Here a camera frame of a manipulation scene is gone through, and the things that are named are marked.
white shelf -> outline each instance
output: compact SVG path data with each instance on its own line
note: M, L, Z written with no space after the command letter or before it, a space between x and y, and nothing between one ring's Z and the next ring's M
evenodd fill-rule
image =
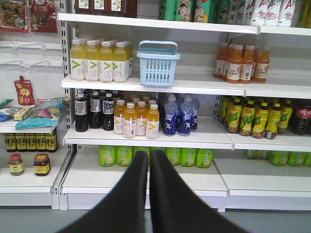
M84 133L76 132L74 124L64 137L67 144L85 145L115 145L115 146L148 146L148 147L186 147L208 149L232 149L232 142L211 117L199 117L198 129L190 136L176 135L168 137L159 132L158 139L150 140L145 136L136 136L128 139L113 131L104 131L102 128L89 129Z

green drink can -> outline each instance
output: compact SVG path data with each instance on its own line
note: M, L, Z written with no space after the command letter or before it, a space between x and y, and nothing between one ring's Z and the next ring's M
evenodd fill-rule
M214 151L212 149L199 149L196 166L200 168L207 168L212 165L212 160L214 158Z
M166 154L173 166L180 164L181 148L167 147Z
M99 146L99 164L100 166L113 166L116 164L115 146Z

yellow juice bottle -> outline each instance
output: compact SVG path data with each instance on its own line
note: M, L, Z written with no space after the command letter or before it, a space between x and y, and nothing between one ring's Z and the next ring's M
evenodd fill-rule
M113 52L113 80L115 82L125 82L128 77L128 62L125 43L116 43L116 49Z
M96 42L93 40L87 41L86 56L84 61L84 71L87 81L98 81L98 59L99 53L96 47Z
M81 41L73 40L72 47L70 49L70 69L71 69L71 78L73 80L85 79L83 67L85 57L86 53L81 45Z
M99 80L101 82L113 81L113 51L110 42L102 42L99 51Z

dark bottle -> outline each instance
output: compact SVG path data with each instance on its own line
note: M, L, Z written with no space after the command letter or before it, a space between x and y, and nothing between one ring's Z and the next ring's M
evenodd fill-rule
M106 131L113 130L113 118L114 118L114 102L111 93L106 94L106 98L103 102L104 123L103 129Z
M93 129L101 127L103 124L102 105L98 91L93 91L93 95L90 99L90 115L91 115L90 127Z
M87 99L83 93L79 93L75 100L74 113L76 131L87 131Z

blue bottle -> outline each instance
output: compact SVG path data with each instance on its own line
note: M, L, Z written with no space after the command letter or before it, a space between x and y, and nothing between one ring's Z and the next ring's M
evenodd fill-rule
M193 112L192 98L185 97L185 101L180 106L180 124L178 127L178 133L181 136L190 135L191 116Z
M167 104L165 105L165 121L163 127L163 133L166 136L173 136L176 133L176 117L178 112L178 106L175 103L176 97L170 96Z

